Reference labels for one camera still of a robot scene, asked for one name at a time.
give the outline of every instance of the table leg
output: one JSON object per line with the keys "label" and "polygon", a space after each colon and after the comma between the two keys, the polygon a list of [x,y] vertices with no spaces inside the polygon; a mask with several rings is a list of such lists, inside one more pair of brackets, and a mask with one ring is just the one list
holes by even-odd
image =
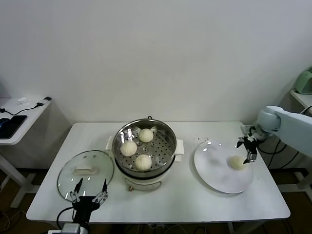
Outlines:
{"label": "table leg", "polygon": [[233,223],[232,222],[228,222],[228,226],[229,226],[230,234],[233,234],[234,233]]}
{"label": "table leg", "polygon": [[1,185],[7,183],[8,179],[13,179],[18,185],[20,185],[19,192],[16,194],[11,207],[17,208],[20,202],[23,200],[25,194],[37,193],[39,186],[32,185],[32,181],[36,174],[29,174],[25,178],[15,167],[13,167],[1,154],[0,154],[0,169],[3,170],[8,176]]}
{"label": "table leg", "polygon": [[12,180],[22,186],[26,178],[23,177],[18,170],[15,169],[1,154],[0,154],[0,169],[3,170]]}
{"label": "table leg", "polygon": [[294,193],[294,192],[305,192],[310,201],[312,202],[312,189],[310,185],[312,184],[312,174],[306,177],[300,172],[295,172],[294,175],[299,180],[297,184],[278,184],[278,188],[281,193]]}
{"label": "table leg", "polygon": [[258,227],[260,227],[264,223],[265,223],[265,221],[246,222],[243,224],[243,226],[241,226],[240,228],[235,230],[233,234],[251,233],[253,230],[257,229]]}
{"label": "table leg", "polygon": [[2,192],[3,188],[6,186],[6,184],[9,182],[10,177],[7,176],[4,181],[1,183],[1,190],[0,192]]}

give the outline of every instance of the pot handle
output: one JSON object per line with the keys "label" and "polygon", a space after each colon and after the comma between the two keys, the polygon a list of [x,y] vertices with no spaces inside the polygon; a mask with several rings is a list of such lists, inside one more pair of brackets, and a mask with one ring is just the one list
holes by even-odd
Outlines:
{"label": "pot handle", "polygon": [[177,139],[176,140],[175,155],[183,155],[183,154],[184,154],[184,143],[183,143],[183,140]]}

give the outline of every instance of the black cable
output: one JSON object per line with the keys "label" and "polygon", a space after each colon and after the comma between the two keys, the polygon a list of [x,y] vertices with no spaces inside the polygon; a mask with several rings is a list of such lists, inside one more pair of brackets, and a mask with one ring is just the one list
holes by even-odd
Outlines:
{"label": "black cable", "polygon": [[128,231],[129,231],[133,226],[134,226],[134,224],[132,224],[132,225],[124,232],[124,234],[127,234]]}
{"label": "black cable", "polygon": [[67,210],[70,210],[70,209],[72,209],[73,207],[67,207],[67,208],[65,208],[64,210],[62,210],[59,214],[58,214],[58,216],[57,216],[57,226],[58,226],[58,228],[60,229],[60,230],[62,230],[62,228],[60,227],[60,224],[59,224],[59,217],[60,217],[60,215],[63,213],[63,212],[65,212],[65,211],[67,211]]}
{"label": "black cable", "polygon": [[275,156],[275,154],[276,154],[276,150],[277,150],[277,147],[278,147],[278,145],[281,143],[281,140],[279,140],[278,141],[278,143],[277,143],[277,145],[276,145],[276,147],[275,147],[275,149],[274,149],[274,153],[273,153],[273,155],[272,155],[272,157],[271,157],[271,160],[270,160],[270,162],[269,162],[269,164],[268,164],[268,168],[271,166],[271,164],[272,164],[272,161],[273,161],[273,158],[274,158],[274,156]]}
{"label": "black cable", "polygon": [[73,209],[72,220],[74,220],[74,213],[75,213],[75,209]]}
{"label": "black cable", "polygon": [[290,164],[296,157],[297,155],[299,154],[299,151],[297,151],[297,153],[292,157],[292,159],[286,163],[284,166],[280,167],[279,169],[283,169],[284,167],[286,167],[288,164]]}
{"label": "black cable", "polygon": [[141,230],[140,234],[143,234],[144,228],[145,228],[145,225],[143,224],[143,227],[142,227],[142,230]]}
{"label": "black cable", "polygon": [[23,112],[23,111],[32,110],[32,109],[35,109],[35,108],[37,108],[37,107],[39,107],[38,104],[37,104],[36,106],[32,107],[32,108],[28,108],[28,109],[21,110],[21,111],[17,112],[16,114],[12,114],[11,112],[9,112],[9,111],[7,111],[7,110],[4,110],[3,112],[9,113],[9,114],[12,115],[12,116],[16,116],[16,115],[18,115],[19,113],[21,113],[21,112]]}
{"label": "black cable", "polygon": [[283,221],[284,221],[285,226],[286,226],[286,223],[288,224],[288,226],[289,226],[289,228],[291,230],[291,234],[293,234],[293,227],[291,226],[291,223],[287,219],[285,219]]}
{"label": "black cable", "polygon": [[266,230],[266,228],[264,227],[264,224],[261,225],[263,228],[263,231],[265,232],[265,234],[269,234],[269,232]]}
{"label": "black cable", "polygon": [[304,115],[311,107],[312,107],[312,106],[307,107],[307,108],[302,112],[302,114]]}
{"label": "black cable", "polygon": [[277,152],[273,152],[273,153],[265,152],[265,151],[261,150],[259,146],[258,146],[258,150],[259,150],[260,152],[262,152],[262,153],[267,154],[267,155],[276,155],[276,154],[279,154],[279,153],[281,153],[282,151],[284,151],[286,147],[287,147],[287,145],[285,144],[285,145],[283,146],[282,149],[280,149],[280,150],[277,151]]}

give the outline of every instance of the white table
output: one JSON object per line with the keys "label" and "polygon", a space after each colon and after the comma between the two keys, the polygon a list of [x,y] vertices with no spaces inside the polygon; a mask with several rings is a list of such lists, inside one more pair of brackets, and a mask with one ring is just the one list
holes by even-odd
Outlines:
{"label": "white table", "polygon": [[[91,215],[90,223],[197,223],[234,222],[284,219],[290,211],[259,156],[252,164],[254,180],[241,194],[224,194],[212,189],[197,174],[193,154],[197,146],[210,139],[237,143],[242,136],[241,122],[169,122],[177,138],[184,140],[184,155],[169,170],[168,180],[152,192],[128,191],[122,173],[115,169],[108,185],[109,198]],[[105,150],[109,136],[124,123],[76,123],[27,212],[27,218],[36,221],[56,220],[58,213],[71,206],[57,191],[57,178],[63,165],[74,155],[87,150]],[[71,211],[60,221],[71,222]],[[245,231],[256,226],[245,225]]]}
{"label": "white table", "polygon": [[[5,108],[7,111],[15,114],[20,110],[28,109],[34,107],[37,102],[40,100],[31,101],[29,103],[18,104],[18,98],[0,98],[1,108]],[[19,141],[23,138],[23,136],[27,133],[27,131],[31,128],[34,122],[39,118],[42,112],[47,108],[50,102],[47,102],[43,106],[39,106],[33,110],[27,110],[21,112],[19,115],[26,115],[27,119],[25,122],[19,127],[19,129],[14,133],[14,135],[10,139],[0,139],[0,145],[15,145],[19,143]],[[12,118],[12,115],[9,113],[0,113],[0,118]],[[32,180],[35,177],[35,174],[29,174],[27,178],[25,178],[21,173],[19,173],[15,167],[13,167],[1,154],[0,154],[0,169],[5,172],[8,176],[1,183],[1,189],[7,184],[9,179],[13,179],[17,184],[21,186],[19,192],[15,196],[11,207],[17,208],[20,205],[23,197],[27,193],[35,194],[39,188],[39,186],[34,186],[31,184]]]}
{"label": "white table", "polygon": [[291,95],[304,107],[312,106],[312,95],[311,94],[299,94],[294,90],[291,90]]}

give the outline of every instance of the wire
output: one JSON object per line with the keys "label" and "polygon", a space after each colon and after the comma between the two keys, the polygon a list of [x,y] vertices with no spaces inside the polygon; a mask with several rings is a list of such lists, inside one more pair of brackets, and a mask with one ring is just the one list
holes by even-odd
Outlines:
{"label": "wire", "polygon": [[268,231],[266,230],[266,228],[264,227],[264,224],[262,224],[261,226],[262,226],[262,228],[263,228],[265,234],[269,234],[269,232],[268,232]]}
{"label": "wire", "polygon": [[[4,215],[4,216],[6,217],[7,221],[6,221],[6,223],[4,224],[4,226],[3,226],[3,231],[0,232],[0,234],[6,233],[7,231],[13,229],[13,228],[17,225],[17,223],[20,221],[21,215],[22,215],[22,214],[26,214],[25,211],[23,211],[23,210],[21,210],[21,209],[18,209],[19,211],[18,211],[17,213],[15,213],[12,217],[9,218],[9,216],[7,215],[7,212],[9,212],[10,210],[8,210],[8,211],[6,211],[6,212],[2,212],[2,215]],[[16,221],[16,223],[14,223],[13,225],[11,225],[11,220],[12,220],[14,217],[16,217],[18,214],[20,214],[18,220]]]}
{"label": "wire", "polygon": [[142,230],[141,230],[140,234],[143,234],[144,228],[145,228],[145,225],[143,224],[143,227],[142,227]]}
{"label": "wire", "polygon": [[12,116],[16,116],[16,115],[18,115],[19,113],[21,113],[21,112],[23,112],[23,111],[32,110],[32,109],[35,109],[35,108],[37,108],[37,107],[39,107],[38,104],[37,104],[36,106],[32,107],[32,108],[28,108],[28,109],[21,110],[21,111],[17,112],[16,114],[12,114],[11,112],[9,112],[9,111],[7,111],[7,110],[4,110],[4,112],[9,113],[9,114],[12,115]]}
{"label": "wire", "polygon": [[283,222],[284,222],[285,226],[286,226],[286,224],[288,224],[288,226],[291,230],[291,234],[293,234],[293,227],[291,226],[291,223],[287,219],[283,220]]}
{"label": "wire", "polygon": [[73,213],[72,213],[72,220],[74,220],[74,213],[75,213],[75,209],[73,209]]}
{"label": "wire", "polygon": [[127,234],[134,225],[131,225],[124,233]]}
{"label": "wire", "polygon": [[70,209],[72,209],[73,207],[67,207],[67,208],[65,208],[64,210],[62,210],[59,214],[58,214],[58,216],[57,216],[57,226],[58,226],[58,228],[60,229],[60,230],[62,230],[62,228],[60,227],[60,224],[59,224],[59,217],[60,217],[60,215],[63,213],[63,212],[65,212],[65,211],[67,211],[67,210],[70,210]]}
{"label": "wire", "polygon": [[292,157],[292,159],[286,163],[284,166],[280,167],[279,169],[283,169],[284,167],[286,167],[288,164],[290,164],[296,157],[297,155],[299,154],[299,151],[297,151],[297,153]]}
{"label": "wire", "polygon": [[312,106],[308,106],[306,109],[304,109],[302,112],[300,112],[301,114],[305,114]]}
{"label": "wire", "polygon": [[184,232],[185,234],[187,234],[187,232],[185,231],[185,229],[184,229],[181,225],[179,225],[179,224],[176,224],[176,225],[171,226],[171,227],[168,228],[166,231],[164,231],[163,234],[166,234],[170,229],[172,229],[172,228],[174,228],[174,227],[180,227],[180,229],[182,229],[183,232]]}
{"label": "wire", "polygon": [[278,143],[277,143],[277,145],[276,145],[276,147],[275,147],[275,149],[274,149],[274,153],[272,154],[271,160],[270,160],[270,162],[269,162],[269,164],[268,164],[268,168],[271,166],[272,161],[273,161],[273,158],[274,158],[274,156],[275,156],[275,154],[276,154],[277,147],[278,147],[278,145],[279,145],[281,142],[282,142],[281,140],[278,141]]}
{"label": "wire", "polygon": [[279,154],[279,153],[283,152],[283,151],[285,150],[286,147],[287,147],[287,145],[285,144],[285,145],[283,146],[282,149],[280,149],[280,150],[277,151],[277,152],[273,152],[273,153],[265,152],[265,151],[261,150],[259,146],[258,146],[258,150],[259,150],[260,152],[262,152],[262,153],[267,154],[267,155],[276,155],[276,154]]}

